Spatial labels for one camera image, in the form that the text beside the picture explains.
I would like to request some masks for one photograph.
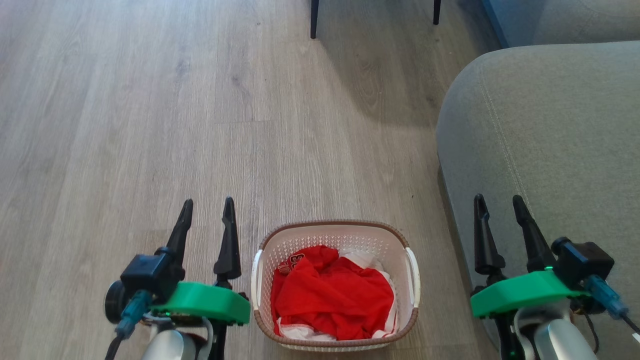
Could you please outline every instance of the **white plastic basket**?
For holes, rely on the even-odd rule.
[[[391,276],[396,289],[399,331],[386,338],[349,341],[293,340],[273,332],[271,283],[276,267],[306,247],[326,245],[338,250],[363,250],[374,255]],[[415,255],[404,237],[385,224],[336,220],[289,224],[267,235],[260,244],[251,271],[253,315],[260,329],[287,348],[314,352],[348,352],[387,346],[407,335],[418,318],[420,273]]]

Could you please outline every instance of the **sofa stitching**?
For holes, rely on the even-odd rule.
[[[502,143],[502,138],[498,132],[498,127],[495,124],[495,120],[493,119],[493,113],[491,106],[489,106],[489,102],[487,101],[487,91],[484,84],[484,65],[481,64],[480,68],[480,91],[482,92],[482,96],[484,99],[484,105],[486,109],[489,111],[489,117],[491,118],[491,123],[493,124],[493,128],[495,130],[495,134],[498,137],[498,143],[500,144],[500,150],[502,150],[502,154],[504,155],[504,161],[507,163],[507,167],[509,168],[509,174],[511,175],[511,180],[513,180],[513,184],[518,188],[518,183],[516,181],[515,176],[513,175],[513,169],[511,169],[511,164],[509,162],[509,158],[507,157],[507,152],[504,148],[504,144]]]
[[[529,208],[529,212],[531,213],[531,216],[533,216],[533,210],[531,209],[531,204],[529,203],[529,197],[527,196],[527,192],[525,191],[522,178],[520,177],[520,172],[518,171],[518,167],[516,167],[515,160],[513,159],[513,154],[511,153],[511,149],[509,148],[509,144],[507,143],[507,137],[504,135],[504,130],[502,130],[500,117],[498,116],[498,112],[495,110],[495,105],[486,87],[486,77],[484,76],[483,63],[481,63],[480,65],[480,90],[482,91],[482,94],[483,94],[484,105],[487,107],[487,110],[489,111],[489,116],[491,118],[491,122],[493,123],[495,134],[498,136],[500,148],[502,149],[504,159],[507,162],[507,167],[509,169],[509,173],[511,174],[511,179],[513,180],[513,184],[516,186],[516,190],[521,192],[522,195],[524,195],[524,201],[527,204],[527,207]]]

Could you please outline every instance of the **black chair leg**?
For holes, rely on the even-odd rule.
[[[318,27],[318,5],[320,0],[311,0],[311,38],[316,38]]]
[[[440,22],[440,1],[433,0],[433,24],[438,25]]]

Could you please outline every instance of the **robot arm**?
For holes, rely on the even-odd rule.
[[[593,360],[591,347],[572,324],[571,311],[629,320],[628,307],[604,281],[614,260],[594,243],[574,244],[567,238],[547,245],[522,198],[513,197],[516,220],[527,250],[528,274],[507,279],[504,258],[496,250],[484,197],[474,199],[476,272],[487,275],[486,286],[472,293],[478,318],[491,318],[498,328],[503,360]]]
[[[112,360],[122,340],[142,321],[159,332],[143,360],[223,360],[227,327],[249,322],[251,305],[244,293],[232,290],[229,280],[241,274],[234,201],[227,197],[223,213],[225,232],[213,286],[185,282],[182,268],[186,236],[191,227],[193,201],[184,203],[166,247],[153,256],[136,255],[107,292],[107,319],[118,324],[106,360]],[[180,332],[178,327],[203,327],[207,339]]]

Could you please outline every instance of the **laminate flooring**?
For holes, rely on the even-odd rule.
[[[109,284],[195,212],[188,280],[212,282],[224,198],[243,276],[275,227],[388,223],[419,260],[413,331],[367,353],[302,354],[252,323],[227,359],[495,359],[438,185],[449,85],[499,48],[475,0],[0,0],[0,357],[102,359]],[[117,359],[139,359],[140,329]]]

